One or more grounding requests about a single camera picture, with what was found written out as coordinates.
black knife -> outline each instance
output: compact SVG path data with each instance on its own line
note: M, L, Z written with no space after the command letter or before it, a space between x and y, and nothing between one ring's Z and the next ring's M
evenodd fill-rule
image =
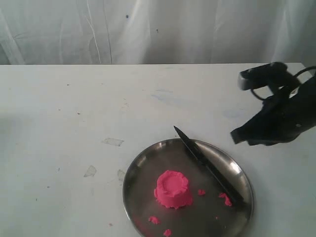
M202 153L198 145L188 138L180 129L174 126L174 129L180 136L184 145L189 149L192 155L202 164L204 165L214 176L214 178L218 181L218 183L222 186L223 190L230 198L233 205L239 205L243 203L243 197L240 193L234 188L233 185L225 178L224 175L212 164L212 162L206 158L206 156Z

metal plate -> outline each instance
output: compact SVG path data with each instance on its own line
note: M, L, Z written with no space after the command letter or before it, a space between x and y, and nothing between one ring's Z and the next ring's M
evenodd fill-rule
M195 162L180 139L158 142L142 151L132 162L124 179L125 211L141 236L160 237L171 229L172 237L238 236L251 219L254 196L251 184L239 165L220 149L194 140L208 159L243 196L243 207L225 206L218 195L221 187L202 165ZM166 170L182 172L190 182L193 204L168 209L156 202L157 178ZM206 195L198 196L198 189ZM160 225L148 222L150 216Z

white table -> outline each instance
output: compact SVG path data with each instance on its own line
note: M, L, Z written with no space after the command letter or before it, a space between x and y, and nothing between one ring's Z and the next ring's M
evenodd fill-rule
M144 148L175 137L173 125L244 169L256 195L249 236L314 236L316 129L272 147L230 137L261 109L237 86L255 66L1 66L0 236L138 236L123 207L124 172ZM95 175L84 177L90 166Z

play dough piece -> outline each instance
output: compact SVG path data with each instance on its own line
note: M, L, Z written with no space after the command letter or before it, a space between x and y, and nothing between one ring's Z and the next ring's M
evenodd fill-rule
M198 192L197 192L197 195L204 196L205 195L205 190L204 189L199 189Z
M159 176L154 195L157 201L167 208L178 209L193 203L188 179L176 171L167 170Z
M166 236L166 237L169 237L171 234L172 234L172 232L171 232L170 229L165 230L165 232L163 232L163 235Z
M148 218L148 221L152 222L152 223L155 224L155 225L160 224L160 221L159 221L159 219L158 219L156 216L150 216L150 217Z
M226 193L220 193L218 197L225 198L225 205L226 206L232 206L232 203L231 203L231 201Z

white backdrop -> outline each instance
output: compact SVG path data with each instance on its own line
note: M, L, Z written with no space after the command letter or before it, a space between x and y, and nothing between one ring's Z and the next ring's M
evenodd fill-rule
M0 0L0 64L315 64L316 0Z

